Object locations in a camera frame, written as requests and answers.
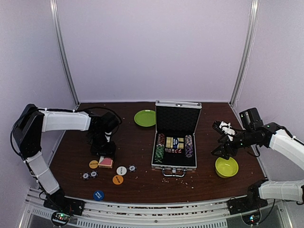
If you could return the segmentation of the red card deck box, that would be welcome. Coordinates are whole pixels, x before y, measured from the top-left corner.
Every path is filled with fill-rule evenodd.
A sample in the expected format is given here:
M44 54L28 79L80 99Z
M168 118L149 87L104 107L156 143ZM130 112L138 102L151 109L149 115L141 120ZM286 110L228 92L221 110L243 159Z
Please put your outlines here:
M98 162L98 167L100 168L113 168L114 161L109 157L101 156Z

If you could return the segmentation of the white dealer button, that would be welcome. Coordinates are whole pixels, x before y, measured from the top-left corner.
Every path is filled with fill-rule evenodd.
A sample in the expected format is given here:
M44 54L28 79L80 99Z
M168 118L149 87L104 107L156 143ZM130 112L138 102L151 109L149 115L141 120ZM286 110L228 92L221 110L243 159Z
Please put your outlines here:
M124 167L124 166L119 166L116 169L117 175L120 175L120 176L124 176L127 172L128 172L128 169L126 167Z

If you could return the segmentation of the orange big blind button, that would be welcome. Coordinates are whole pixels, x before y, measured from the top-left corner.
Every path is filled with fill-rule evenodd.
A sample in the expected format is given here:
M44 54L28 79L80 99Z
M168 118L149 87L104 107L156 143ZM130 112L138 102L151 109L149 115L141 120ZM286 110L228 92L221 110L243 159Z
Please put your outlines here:
M115 175L112 178L112 182L115 185L121 185L123 183L123 181L124 181L124 178L121 175Z

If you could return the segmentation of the aluminium poker case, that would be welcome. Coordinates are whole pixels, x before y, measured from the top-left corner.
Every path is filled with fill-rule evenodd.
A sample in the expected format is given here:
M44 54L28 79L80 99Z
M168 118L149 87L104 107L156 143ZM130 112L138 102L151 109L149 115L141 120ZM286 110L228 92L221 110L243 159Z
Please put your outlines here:
M195 131L202 103L155 102L156 130L151 167L164 177L182 178L197 168Z

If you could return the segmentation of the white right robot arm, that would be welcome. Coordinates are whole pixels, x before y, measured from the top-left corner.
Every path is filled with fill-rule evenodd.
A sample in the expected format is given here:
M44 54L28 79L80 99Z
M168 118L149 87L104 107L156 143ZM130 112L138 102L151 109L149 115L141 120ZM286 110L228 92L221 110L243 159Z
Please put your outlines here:
M221 137L219 146L211 154L228 160L236 156L240 148L270 148L291 160L298 167L304 167L304 144L293 136L284 126L271 122L264 124L258 110L247 109L239 114L243 129L237 130L229 123L215 121L212 125ZM239 199L229 200L232 210L253 210L267 205L267 200L295 201L298 205L304 202L304 182L259 180L247 189L247 195Z

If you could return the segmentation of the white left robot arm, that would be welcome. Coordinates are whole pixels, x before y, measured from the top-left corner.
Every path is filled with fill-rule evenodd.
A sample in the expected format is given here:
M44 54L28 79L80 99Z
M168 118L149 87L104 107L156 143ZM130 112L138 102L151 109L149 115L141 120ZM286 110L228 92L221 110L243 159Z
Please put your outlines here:
M85 132L93 156L114 159L116 144L111 138L122 124L122 119L107 107L103 108L105 114L94 113L98 109L98 106L73 110L42 108L28 104L11 128L9 140L12 150L26 164L46 194L47 201L58 211L68 207L68 200L43 155L46 145L44 134Z

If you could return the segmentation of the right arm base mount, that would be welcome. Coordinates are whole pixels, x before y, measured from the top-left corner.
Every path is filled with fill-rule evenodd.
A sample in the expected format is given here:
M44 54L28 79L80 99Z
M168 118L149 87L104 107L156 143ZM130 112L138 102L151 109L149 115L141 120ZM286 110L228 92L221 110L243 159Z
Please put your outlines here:
M266 199L251 199L248 196L244 196L241 198L231 198L227 201L227 204L230 215L235 215L253 210L259 210L262 207L266 207L268 202Z

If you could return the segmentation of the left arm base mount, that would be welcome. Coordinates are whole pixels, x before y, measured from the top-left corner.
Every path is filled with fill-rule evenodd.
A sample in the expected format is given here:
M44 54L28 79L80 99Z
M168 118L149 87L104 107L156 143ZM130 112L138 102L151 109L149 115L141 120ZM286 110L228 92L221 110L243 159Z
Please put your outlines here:
M62 211L69 215L81 216L85 207L83 200L72 199L62 196L47 196L43 206L56 211Z

